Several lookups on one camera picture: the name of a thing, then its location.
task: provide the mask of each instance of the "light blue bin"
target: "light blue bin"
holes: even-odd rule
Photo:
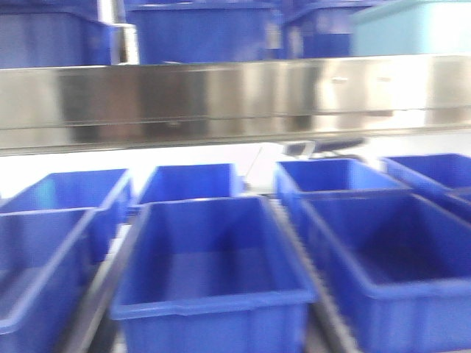
[[[356,56],[471,51],[471,1],[398,0],[353,16]]]

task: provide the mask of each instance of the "plastic bin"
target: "plastic bin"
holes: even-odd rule
[[[0,68],[109,65],[111,30],[67,10],[2,7]]]
[[[353,159],[279,162],[275,193],[299,226],[302,199],[408,193],[410,188]]]
[[[131,7],[141,64],[268,59],[273,6],[260,2]]]
[[[0,215],[0,352],[50,353],[91,278],[93,211]]]
[[[348,57],[353,31],[351,15],[384,1],[317,1],[307,4],[283,24],[288,59]]]
[[[0,214],[30,210],[96,209],[91,224],[93,259],[102,261],[116,226],[124,221],[131,197],[124,169],[53,173],[0,203]]]
[[[368,353],[471,348],[471,227],[420,196],[305,202],[308,250]]]
[[[447,194],[444,207],[471,224],[471,190]]]
[[[244,185],[235,169],[232,164],[157,167],[133,204],[237,196]]]
[[[471,1],[399,0],[353,17],[353,54],[471,51]]]
[[[460,154],[429,154],[383,158],[387,172],[420,195],[445,205],[445,194],[471,192],[471,158]]]
[[[301,352],[316,293],[262,197],[147,205],[111,306],[128,353]]]

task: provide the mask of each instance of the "stainless steel panel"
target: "stainless steel panel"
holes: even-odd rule
[[[0,70],[0,153],[470,126],[471,56]]]

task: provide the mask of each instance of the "blue crate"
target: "blue crate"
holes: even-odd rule
[[[0,68],[111,64],[109,26],[53,8],[0,8]]]
[[[94,212],[0,215],[0,352],[50,353],[91,279]]]
[[[98,20],[97,0],[0,0],[0,13],[5,11],[67,11]]]
[[[244,185],[235,169],[232,164],[157,167],[133,204],[237,196]]]
[[[283,24],[287,59],[348,57],[351,15],[384,1],[317,1],[289,16]]]
[[[307,249],[367,353],[471,347],[471,226],[420,196],[304,204]]]
[[[448,193],[443,206],[461,219],[471,223],[471,190],[460,190]]]
[[[302,199],[408,192],[401,182],[353,159],[279,162],[275,170],[275,193],[295,227]]]
[[[96,209],[91,225],[93,259],[102,261],[116,226],[124,221],[131,197],[124,169],[53,173],[0,203],[0,214],[31,210]]]
[[[129,353],[300,353],[316,292],[267,199],[149,204],[111,306]]]
[[[471,191],[471,158],[429,154],[383,158],[387,172],[420,195],[444,206],[447,193]]]
[[[353,16],[354,55],[469,53],[470,0],[398,0]]]
[[[260,2],[134,6],[141,64],[212,63],[270,58],[273,6]]]

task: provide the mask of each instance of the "metal rail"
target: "metal rail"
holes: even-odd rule
[[[0,70],[0,154],[471,127],[471,56]]]

